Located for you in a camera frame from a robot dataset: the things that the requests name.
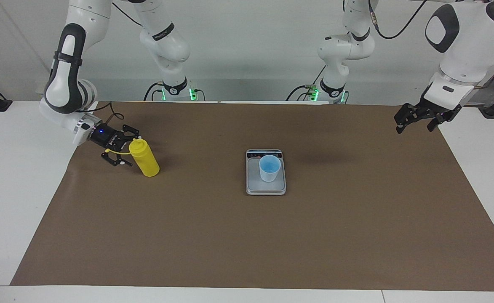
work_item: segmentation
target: brown table mat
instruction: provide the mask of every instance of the brown table mat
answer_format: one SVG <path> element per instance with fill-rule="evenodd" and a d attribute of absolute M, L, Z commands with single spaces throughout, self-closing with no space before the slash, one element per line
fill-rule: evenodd
<path fill-rule="evenodd" d="M 115 107 L 161 172 L 80 146 L 12 285 L 494 291 L 493 224 L 441 133 L 398 135 L 397 107 Z M 285 196 L 245 193 L 249 148 L 283 151 Z"/>

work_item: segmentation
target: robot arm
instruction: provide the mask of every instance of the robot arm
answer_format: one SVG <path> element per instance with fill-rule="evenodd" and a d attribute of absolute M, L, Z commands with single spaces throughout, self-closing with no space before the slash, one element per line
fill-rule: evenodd
<path fill-rule="evenodd" d="M 371 5 L 376 8 L 378 0 L 371 0 Z M 340 98 L 344 92 L 349 74 L 344 61 L 368 58 L 374 52 L 368 0 L 347 1 L 343 23 L 348 34 L 326 37 L 318 48 L 318 56 L 327 65 L 318 90 L 325 92 L 330 100 Z"/>
<path fill-rule="evenodd" d="M 451 121 L 467 96 L 494 65 L 494 2 L 454 2 L 438 8 L 425 36 L 443 59 L 439 71 L 416 105 L 406 103 L 395 115 L 397 132 L 421 119 L 432 119 L 428 130 Z"/>
<path fill-rule="evenodd" d="M 166 91 L 170 96 L 181 98 L 188 87 L 182 63 L 189 57 L 189 46 L 174 31 L 174 24 L 166 16 L 161 0 L 128 1 L 137 8 L 144 25 L 141 40 L 156 58 Z M 139 136 L 138 130 L 127 125 L 121 131 L 116 130 L 90 113 L 87 109 L 95 101 L 97 90 L 91 82 L 78 78 L 83 53 L 106 35 L 111 6 L 112 0 L 69 1 L 66 25 L 54 53 L 50 79 L 39 110 L 50 121 L 71 130 L 74 144 L 91 140 L 120 152 L 127 142 Z M 114 161 L 105 154 L 102 156 L 113 165 L 126 162 Z"/>

